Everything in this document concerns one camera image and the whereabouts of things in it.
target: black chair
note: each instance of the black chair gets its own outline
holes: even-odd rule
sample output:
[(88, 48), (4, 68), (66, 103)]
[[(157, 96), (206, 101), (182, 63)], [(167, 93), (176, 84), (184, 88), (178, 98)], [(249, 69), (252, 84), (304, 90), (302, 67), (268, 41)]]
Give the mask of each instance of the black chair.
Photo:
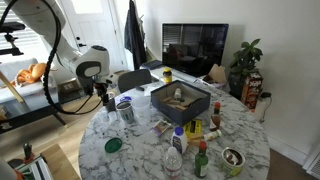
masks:
[(148, 69), (138, 69), (120, 75), (118, 88), (120, 93), (128, 91), (136, 86), (149, 84), (152, 82), (151, 74)]

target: television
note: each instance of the television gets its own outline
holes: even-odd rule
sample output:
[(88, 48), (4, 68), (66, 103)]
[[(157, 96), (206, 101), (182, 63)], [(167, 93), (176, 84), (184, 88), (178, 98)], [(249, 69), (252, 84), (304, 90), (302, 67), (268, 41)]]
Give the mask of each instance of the television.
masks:
[(162, 24), (162, 64), (191, 76), (221, 64), (228, 24)]

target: marble table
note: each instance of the marble table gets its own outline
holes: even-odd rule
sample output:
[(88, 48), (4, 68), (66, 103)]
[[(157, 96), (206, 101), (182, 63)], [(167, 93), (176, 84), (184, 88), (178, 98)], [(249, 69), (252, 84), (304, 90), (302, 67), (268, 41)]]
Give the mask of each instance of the marble table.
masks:
[[(211, 107), (200, 114), (203, 132), (209, 131), (209, 117), (213, 114), (214, 102), (221, 103), (222, 137), (208, 142), (208, 174), (205, 179), (229, 179), (220, 169), (220, 154), (226, 147), (237, 149), (245, 158), (242, 172), (231, 179), (266, 179), (269, 171), (270, 151), (268, 141), (260, 123), (238, 100), (218, 89), (200, 83), (193, 84), (211, 92)], [(133, 98), (143, 96), (135, 89), (116, 97), (116, 102), (124, 96)], [(151, 107), (149, 123), (133, 122), (126, 125), (121, 120), (109, 122), (107, 111), (102, 107), (88, 124), (82, 137), (79, 152), (81, 177), (86, 179), (165, 179), (163, 158), (170, 147), (173, 129), (166, 131), (160, 138), (150, 132), (150, 128), (164, 115)], [(108, 154), (105, 143), (118, 137), (123, 141), (121, 149)], [(193, 173), (194, 157), (198, 147), (189, 146), (183, 154), (181, 179), (197, 179)]]

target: wire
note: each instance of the wire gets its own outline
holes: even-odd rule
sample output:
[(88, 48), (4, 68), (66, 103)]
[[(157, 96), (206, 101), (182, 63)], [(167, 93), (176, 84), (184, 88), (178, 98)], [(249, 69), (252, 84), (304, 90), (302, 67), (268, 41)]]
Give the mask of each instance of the wire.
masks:
[(1, 29), (1, 27), (3, 26), (3, 23), (4, 23), (7, 15), (8, 15), (8, 13), (9, 13), (11, 7), (12, 7), (17, 1), (18, 1), (18, 0), (12, 0), (12, 1), (8, 4), (8, 6), (6, 7), (6, 9), (4, 10), (4, 12), (3, 12), (3, 14), (2, 14), (2, 17), (1, 17), (1, 20), (0, 20), (0, 29)]
[(262, 116), (262, 119), (260, 120), (260, 123), (263, 123), (265, 120), (264, 120), (264, 116), (266, 115), (266, 111), (267, 111), (267, 109), (271, 106), (271, 104), (272, 104), (272, 97), (270, 96), (270, 103), (269, 103), (269, 105), (267, 106), (267, 108), (266, 109), (264, 109), (264, 111), (263, 111), (263, 116)]
[(90, 96), (88, 97), (88, 99), (81, 105), (81, 107), (80, 107), (79, 109), (77, 109), (75, 112), (79, 112), (79, 111), (84, 107), (84, 105), (87, 104), (87, 102), (88, 102), (89, 99), (91, 99), (91, 98), (92, 98), (92, 95), (90, 95)]
[[(1, 27), (3, 26), (3, 23), (10, 11), (10, 9), (12, 8), (12, 6), (17, 2), (18, 0), (12, 0), (8, 6), (6, 7), (5, 11), (3, 12), (3, 15), (1, 17), (1, 20), (0, 20), (0, 29)], [(51, 98), (51, 95), (50, 95), (50, 92), (49, 92), (49, 88), (48, 88), (48, 79), (49, 79), (49, 72), (50, 72), (50, 68), (51, 68), (51, 63), (53, 62), (53, 58), (57, 52), (57, 47), (59, 45), (59, 42), (60, 42), (60, 39), (61, 39), (61, 23), (59, 21), (59, 18), (57, 17), (57, 15), (55, 14), (54, 10), (52, 9), (52, 7), (50, 6), (50, 4), (45, 1), (45, 0), (41, 0), (44, 4), (46, 4), (48, 6), (48, 8), (50, 9), (52, 15), (53, 15), (53, 18), (54, 18), (54, 21), (55, 21), (55, 24), (56, 24), (56, 32), (55, 32), (55, 40), (54, 40), (54, 44), (52, 46), (52, 50), (50, 52), (50, 55), (48, 57), (48, 61), (47, 61), (47, 65), (46, 65), (46, 69), (45, 69), (45, 72), (44, 72), (44, 78), (43, 78), (43, 90), (44, 90), (44, 94), (46, 95), (46, 98), (49, 102), (49, 104), (55, 108), (56, 110), (58, 110), (60, 113), (63, 113), (63, 114), (73, 114), (73, 115), (82, 115), (82, 114), (87, 114), (87, 113), (90, 113), (92, 112), (93, 110), (95, 110), (100, 104), (101, 104), (101, 101), (91, 110), (87, 111), (87, 112), (82, 112), (82, 113), (77, 113), (79, 110), (81, 110), (83, 108), (83, 106), (89, 101), (89, 99), (91, 98), (91, 96), (84, 102), (84, 104), (76, 111), (76, 112), (68, 112), (68, 111), (65, 111), (63, 110), (62, 108), (58, 107), (52, 100)]]

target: door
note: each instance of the door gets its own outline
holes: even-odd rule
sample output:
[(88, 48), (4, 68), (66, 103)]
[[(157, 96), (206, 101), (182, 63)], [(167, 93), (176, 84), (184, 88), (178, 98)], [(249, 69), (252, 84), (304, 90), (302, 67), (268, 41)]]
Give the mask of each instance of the door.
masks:
[(112, 0), (61, 0), (73, 36), (81, 53), (91, 46), (107, 48), (110, 59), (110, 71), (126, 69), (124, 51), (117, 40), (114, 20), (111, 14)]

